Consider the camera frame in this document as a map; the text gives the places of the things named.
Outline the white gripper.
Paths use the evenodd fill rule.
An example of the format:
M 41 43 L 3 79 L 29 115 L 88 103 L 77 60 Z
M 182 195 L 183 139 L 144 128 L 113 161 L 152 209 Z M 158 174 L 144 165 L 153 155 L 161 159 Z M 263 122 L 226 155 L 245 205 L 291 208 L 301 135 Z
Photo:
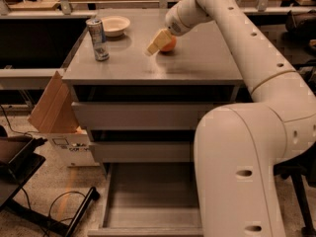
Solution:
M 182 36 L 201 23 L 207 23 L 211 17 L 196 0 L 181 0 L 165 16 L 166 29 L 159 30 L 146 48 L 151 56 L 172 42 L 172 35 Z

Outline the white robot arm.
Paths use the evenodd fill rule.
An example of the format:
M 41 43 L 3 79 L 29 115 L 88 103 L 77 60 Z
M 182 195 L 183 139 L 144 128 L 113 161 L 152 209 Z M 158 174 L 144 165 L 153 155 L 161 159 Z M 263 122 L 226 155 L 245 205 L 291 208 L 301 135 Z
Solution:
M 195 172 L 203 237 L 285 237 L 274 166 L 315 142 L 316 98 L 302 77 L 249 20 L 237 0 L 182 0 L 166 15 L 148 54 L 170 36 L 214 21 L 251 102 L 208 112 L 197 125 Z

